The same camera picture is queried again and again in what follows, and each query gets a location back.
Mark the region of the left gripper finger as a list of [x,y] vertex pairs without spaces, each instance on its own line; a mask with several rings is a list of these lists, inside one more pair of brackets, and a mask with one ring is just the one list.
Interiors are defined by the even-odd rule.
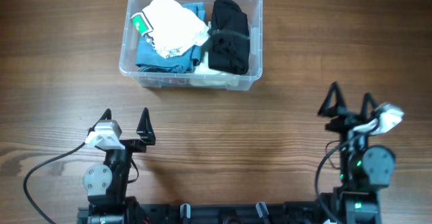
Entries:
[[140,139],[146,145],[155,145],[156,136],[151,125],[151,119],[149,115],[149,110],[145,107],[140,116],[140,121],[138,123],[136,133],[140,136]]
[[103,120],[111,120],[111,110],[110,109],[106,109],[105,112],[102,114],[102,116],[96,121],[96,123],[88,129],[89,132],[93,132],[95,130],[96,125],[98,124],[98,122],[103,121]]

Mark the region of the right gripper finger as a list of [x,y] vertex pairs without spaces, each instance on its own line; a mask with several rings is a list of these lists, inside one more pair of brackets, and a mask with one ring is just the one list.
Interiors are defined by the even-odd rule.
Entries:
[[345,114],[346,112],[347,107],[342,91],[338,83],[333,82],[329,87],[327,96],[318,110],[317,115],[321,117],[337,117]]
[[374,111],[377,107],[378,104],[373,98],[373,95],[370,92],[365,93],[362,100],[359,118],[361,120],[367,120],[372,118],[372,116],[375,115]]

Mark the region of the blue denim jeans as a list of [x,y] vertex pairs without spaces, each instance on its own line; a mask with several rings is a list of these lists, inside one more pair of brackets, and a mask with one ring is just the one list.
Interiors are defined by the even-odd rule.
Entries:
[[[193,11],[202,21],[205,20],[204,3],[186,3],[182,7]],[[152,48],[150,41],[149,37],[142,36],[138,43],[135,64],[142,72],[183,74],[191,72],[193,67],[200,62],[202,45],[191,47],[183,55],[166,59]]]

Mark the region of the cream cloth garment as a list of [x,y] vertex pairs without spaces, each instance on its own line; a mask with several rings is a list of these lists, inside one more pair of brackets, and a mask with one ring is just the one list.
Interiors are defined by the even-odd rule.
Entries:
[[198,65],[194,67],[194,74],[210,76],[232,76],[231,73],[223,72],[209,67],[209,52],[201,51],[201,58]]

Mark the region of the white graphic t-shirt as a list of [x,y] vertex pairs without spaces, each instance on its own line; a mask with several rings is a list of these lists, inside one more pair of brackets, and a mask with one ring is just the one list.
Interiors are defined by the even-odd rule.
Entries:
[[141,36],[163,58],[183,55],[210,37],[209,27],[191,10],[174,0],[152,0],[130,18]]

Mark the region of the black knit garment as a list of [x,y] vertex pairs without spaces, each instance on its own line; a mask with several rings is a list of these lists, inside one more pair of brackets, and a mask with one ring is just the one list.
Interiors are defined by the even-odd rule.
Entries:
[[209,67],[244,75],[249,69],[248,16],[232,0],[215,0],[211,16]]

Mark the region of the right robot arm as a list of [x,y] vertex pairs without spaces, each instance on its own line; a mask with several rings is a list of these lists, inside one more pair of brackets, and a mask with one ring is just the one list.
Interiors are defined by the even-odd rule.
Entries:
[[403,110],[390,103],[377,104],[368,92],[360,112],[349,111],[338,83],[333,82],[317,114],[328,117],[325,129],[340,136],[337,146],[325,153],[319,166],[339,153],[342,183],[332,193],[316,188],[319,206],[331,223],[380,223],[379,192],[390,184],[396,156],[388,147],[369,145],[369,138],[401,123]]

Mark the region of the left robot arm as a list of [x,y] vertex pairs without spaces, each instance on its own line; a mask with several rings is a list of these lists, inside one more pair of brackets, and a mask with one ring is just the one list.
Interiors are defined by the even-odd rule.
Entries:
[[146,152],[147,146],[153,146],[156,142],[147,108],[142,111],[136,133],[139,138],[122,140],[122,130],[118,122],[111,118],[110,109],[89,129],[85,144],[104,151],[105,160],[89,167],[84,174],[83,184],[89,205],[88,209],[79,210],[78,223],[151,222],[136,197],[126,196],[128,184],[134,182],[129,178],[130,169],[136,166],[132,155]]

